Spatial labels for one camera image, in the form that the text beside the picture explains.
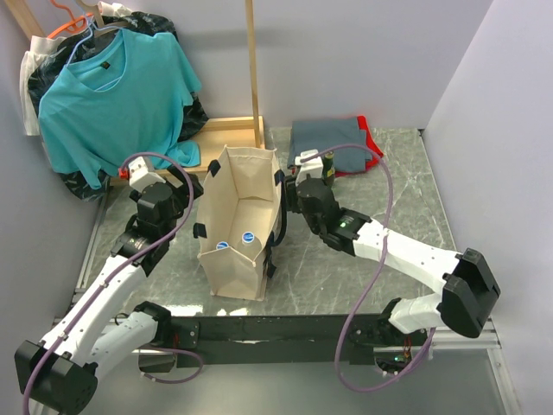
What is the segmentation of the green glass bottle yellow label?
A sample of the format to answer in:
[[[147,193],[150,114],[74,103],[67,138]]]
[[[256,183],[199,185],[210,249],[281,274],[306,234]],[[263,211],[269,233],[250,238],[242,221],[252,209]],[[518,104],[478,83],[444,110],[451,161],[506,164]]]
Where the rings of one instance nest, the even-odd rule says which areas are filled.
[[[332,151],[329,151],[321,158],[321,160],[323,163],[323,171],[322,171],[323,180],[329,187],[332,187],[334,185],[335,174],[336,174],[336,170],[334,166],[334,153]]]

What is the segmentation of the beige canvas tote bag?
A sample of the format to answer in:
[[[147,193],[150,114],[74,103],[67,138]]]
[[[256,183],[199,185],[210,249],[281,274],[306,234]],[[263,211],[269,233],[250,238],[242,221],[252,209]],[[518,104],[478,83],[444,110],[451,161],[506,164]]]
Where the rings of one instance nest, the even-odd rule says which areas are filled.
[[[199,199],[193,235],[211,293],[261,301],[275,267],[270,250],[279,243],[283,172],[274,150],[226,146],[210,162]],[[239,251],[243,233],[253,232],[261,250],[254,259]],[[230,246],[217,250],[226,241]]]

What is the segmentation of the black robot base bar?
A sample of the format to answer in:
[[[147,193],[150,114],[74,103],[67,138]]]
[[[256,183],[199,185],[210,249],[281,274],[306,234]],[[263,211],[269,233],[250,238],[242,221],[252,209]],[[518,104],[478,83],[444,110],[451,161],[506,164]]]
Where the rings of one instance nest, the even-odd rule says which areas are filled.
[[[207,365],[332,362],[344,315],[178,316],[153,345],[195,352]],[[356,315],[347,331],[340,359],[372,365],[377,348],[401,352],[427,339],[419,329],[391,333],[375,314]]]

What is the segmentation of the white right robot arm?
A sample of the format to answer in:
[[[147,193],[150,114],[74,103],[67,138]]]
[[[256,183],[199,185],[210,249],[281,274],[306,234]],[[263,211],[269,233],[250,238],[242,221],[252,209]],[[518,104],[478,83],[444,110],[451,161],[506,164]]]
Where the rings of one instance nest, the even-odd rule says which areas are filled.
[[[330,248],[384,264],[429,287],[431,294],[391,300],[369,330],[382,346],[398,344],[420,329],[447,327],[466,338],[483,331],[500,296],[485,257],[474,249],[444,250],[385,228],[367,215],[343,208],[321,179],[283,182],[286,208],[301,214]]]

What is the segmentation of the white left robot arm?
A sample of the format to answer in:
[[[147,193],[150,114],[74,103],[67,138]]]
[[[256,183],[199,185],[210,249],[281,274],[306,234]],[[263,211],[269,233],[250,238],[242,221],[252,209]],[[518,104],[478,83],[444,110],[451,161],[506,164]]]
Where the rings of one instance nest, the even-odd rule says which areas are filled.
[[[124,301],[168,252],[171,240],[203,194],[197,175],[172,167],[175,186],[144,159],[128,169],[130,198],[137,211],[80,300],[39,342],[25,341],[15,353],[23,411],[36,401],[61,414],[79,414],[99,381],[133,350],[165,348],[177,336],[169,310],[143,302],[116,328],[107,330]]]

